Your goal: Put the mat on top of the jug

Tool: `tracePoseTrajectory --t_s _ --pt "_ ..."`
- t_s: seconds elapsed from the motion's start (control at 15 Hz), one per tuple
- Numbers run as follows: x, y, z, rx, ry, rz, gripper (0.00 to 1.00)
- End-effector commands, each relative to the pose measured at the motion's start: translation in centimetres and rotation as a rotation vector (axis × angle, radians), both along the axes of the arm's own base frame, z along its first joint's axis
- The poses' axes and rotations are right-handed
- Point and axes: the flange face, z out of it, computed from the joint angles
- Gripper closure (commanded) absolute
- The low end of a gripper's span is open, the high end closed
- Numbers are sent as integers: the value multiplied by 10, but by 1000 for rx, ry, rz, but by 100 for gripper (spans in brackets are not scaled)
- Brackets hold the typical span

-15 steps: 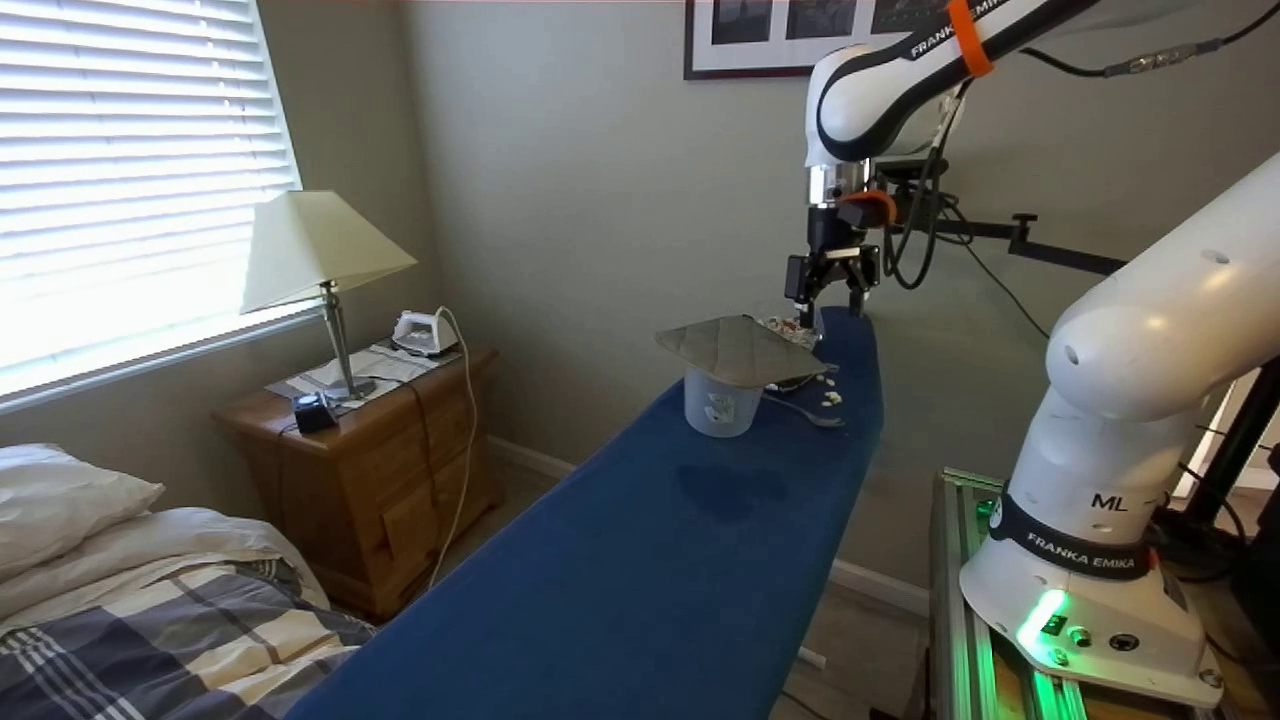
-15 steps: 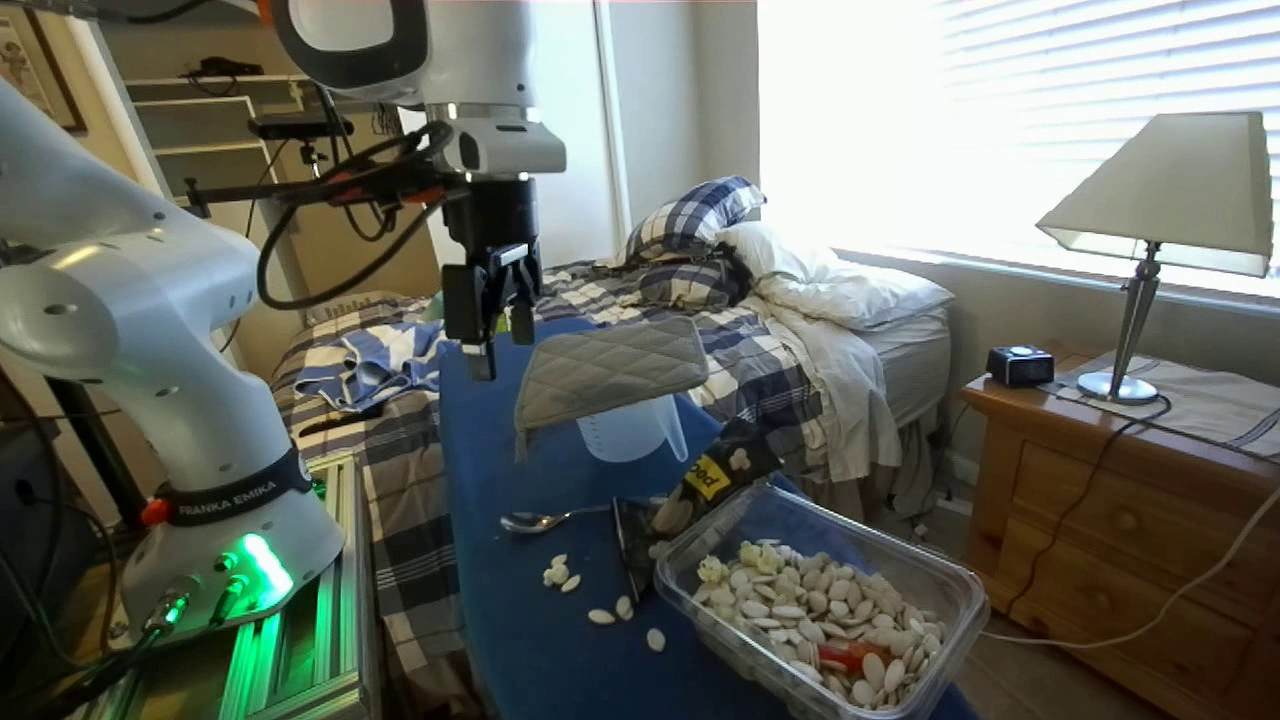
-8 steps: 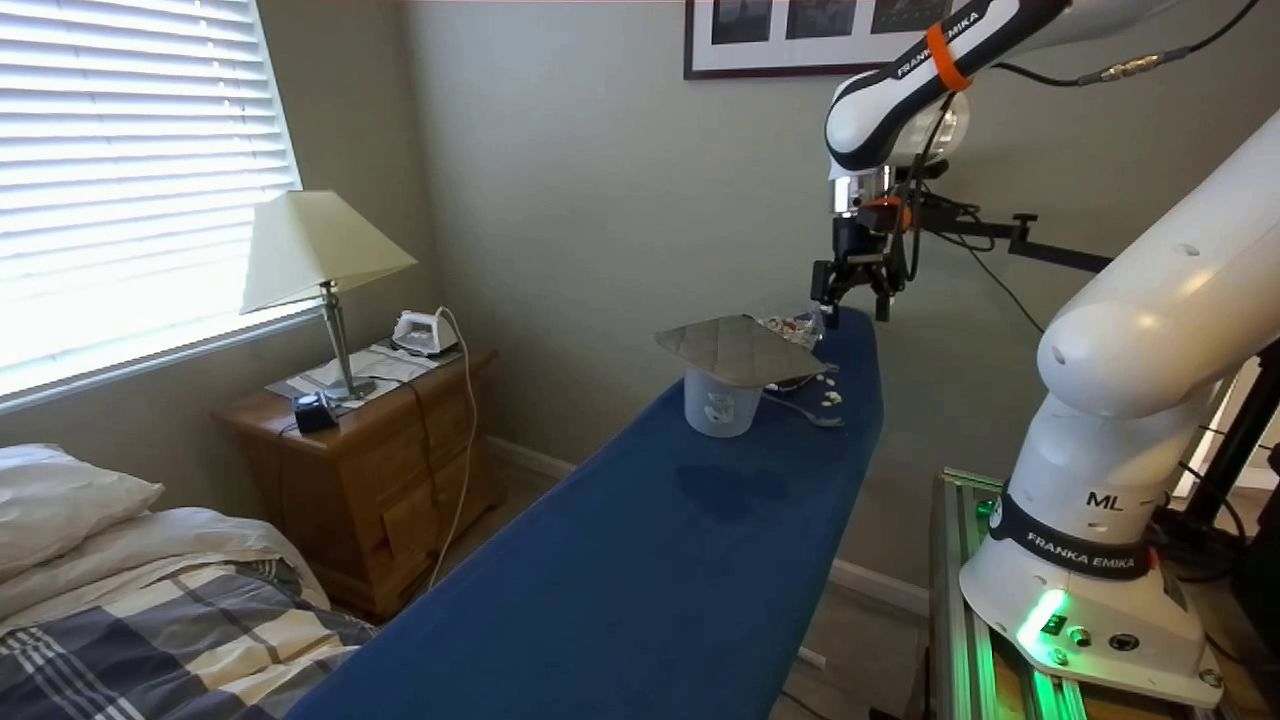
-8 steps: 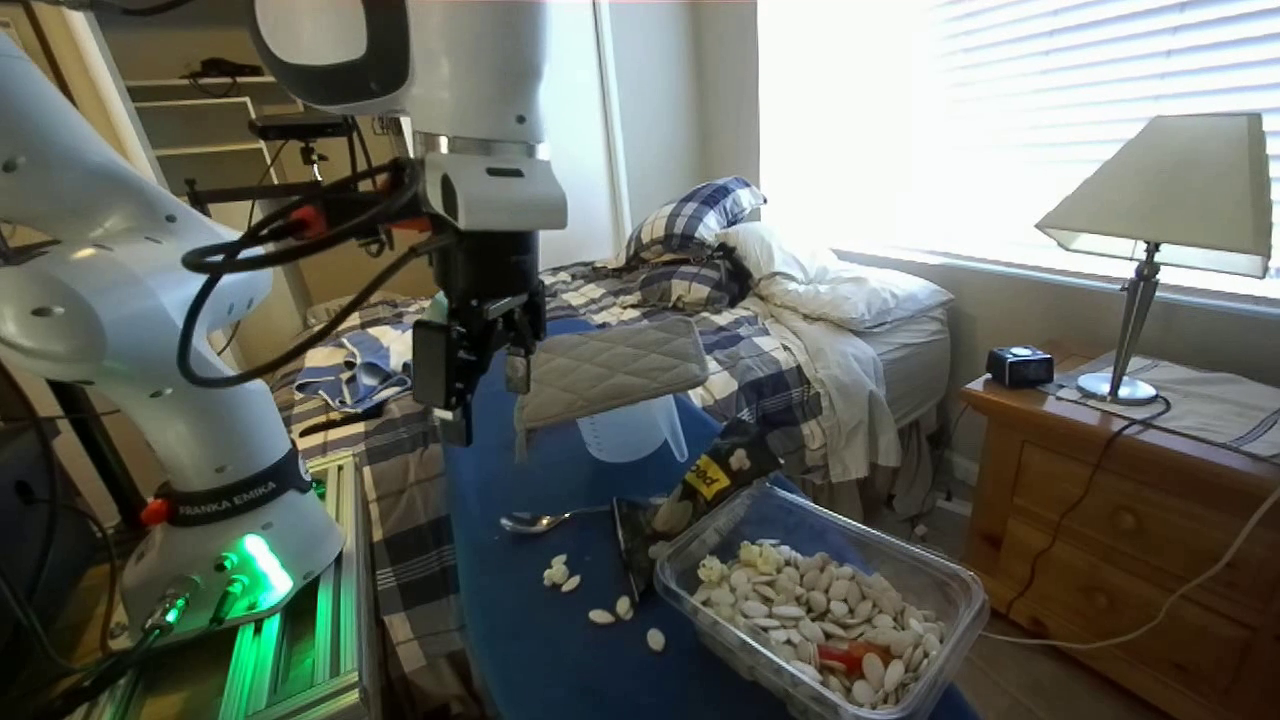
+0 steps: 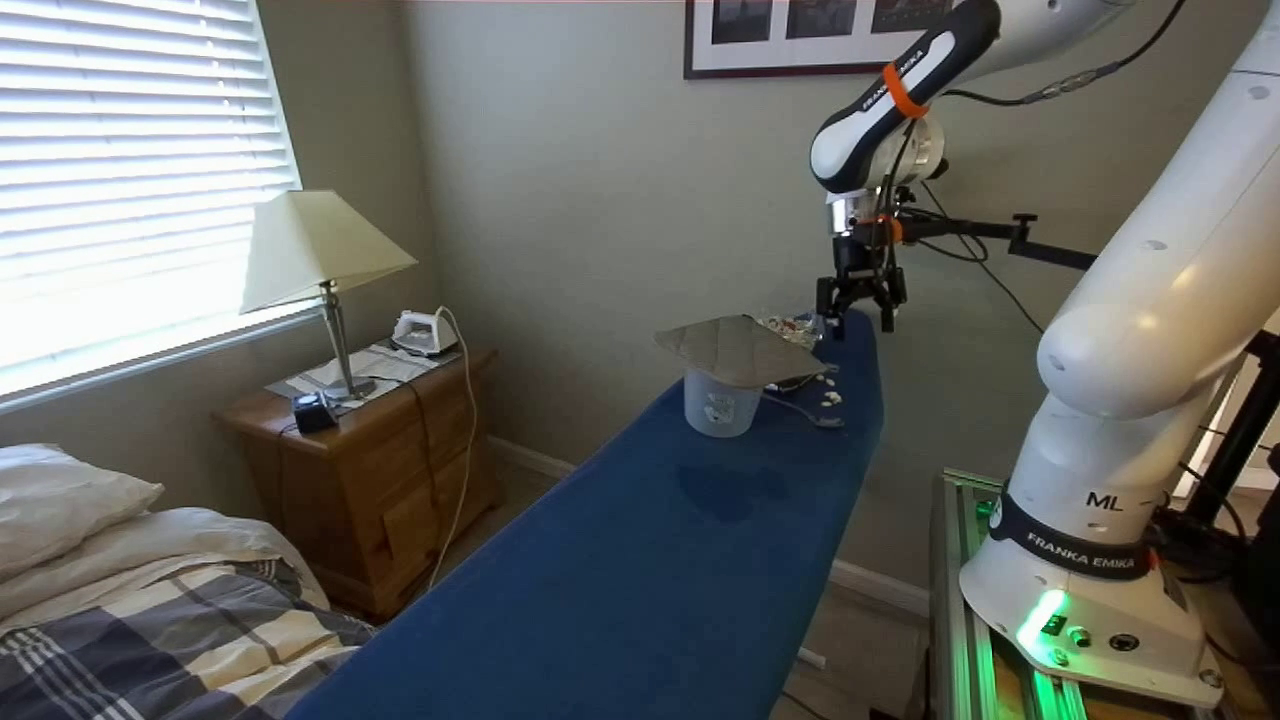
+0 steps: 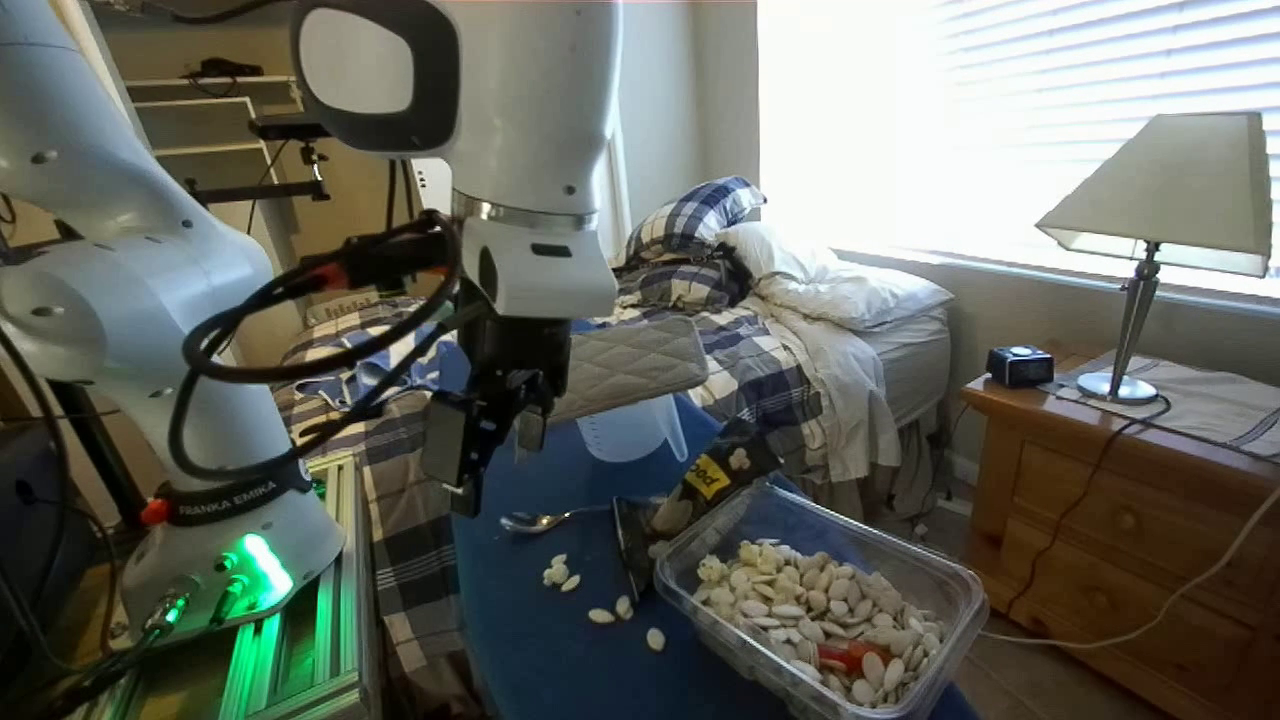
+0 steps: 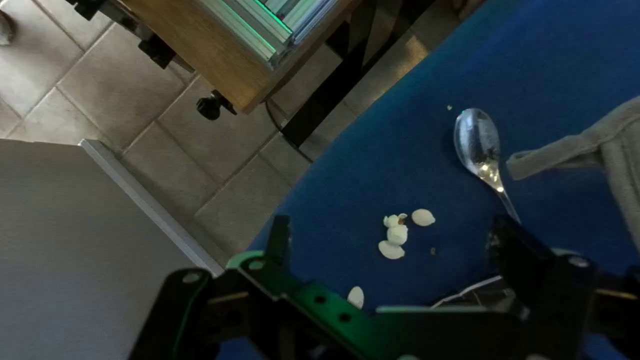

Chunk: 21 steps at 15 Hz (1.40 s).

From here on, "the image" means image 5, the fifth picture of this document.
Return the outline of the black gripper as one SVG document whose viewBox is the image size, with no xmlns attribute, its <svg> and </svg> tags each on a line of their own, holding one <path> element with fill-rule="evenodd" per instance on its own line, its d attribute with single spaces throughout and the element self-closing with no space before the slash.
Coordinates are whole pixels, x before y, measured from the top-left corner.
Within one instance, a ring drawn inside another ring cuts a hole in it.
<svg viewBox="0 0 1280 720">
<path fill-rule="evenodd" d="M 820 332 L 844 338 L 844 312 L 857 301 L 871 301 L 881 307 L 881 332 L 898 332 L 903 268 L 898 263 L 898 232 L 887 224 L 857 224 L 833 239 L 833 271 L 817 282 Z"/>
</svg>

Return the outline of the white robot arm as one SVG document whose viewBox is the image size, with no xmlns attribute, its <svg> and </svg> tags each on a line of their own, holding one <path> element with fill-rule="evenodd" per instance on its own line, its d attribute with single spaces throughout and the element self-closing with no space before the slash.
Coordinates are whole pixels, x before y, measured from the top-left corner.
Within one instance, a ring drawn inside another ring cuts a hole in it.
<svg viewBox="0 0 1280 720">
<path fill-rule="evenodd" d="M 1280 5 L 1035 348 L 1046 406 L 966 604 L 1032 669 L 1212 710 L 1202 618 L 1149 550 L 1212 391 L 1280 307 Z"/>
</svg>

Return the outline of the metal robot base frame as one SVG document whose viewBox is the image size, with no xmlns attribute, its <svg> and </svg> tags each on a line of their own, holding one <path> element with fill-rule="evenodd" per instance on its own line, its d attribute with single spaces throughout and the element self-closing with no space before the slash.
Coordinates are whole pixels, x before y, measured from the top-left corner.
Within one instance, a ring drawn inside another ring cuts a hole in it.
<svg viewBox="0 0 1280 720">
<path fill-rule="evenodd" d="M 1225 574 L 1151 562 L 1072 580 L 987 544 L 1003 485 L 946 473 L 931 504 L 931 710 L 946 720 L 1277 720 L 1277 656 Z"/>
</svg>

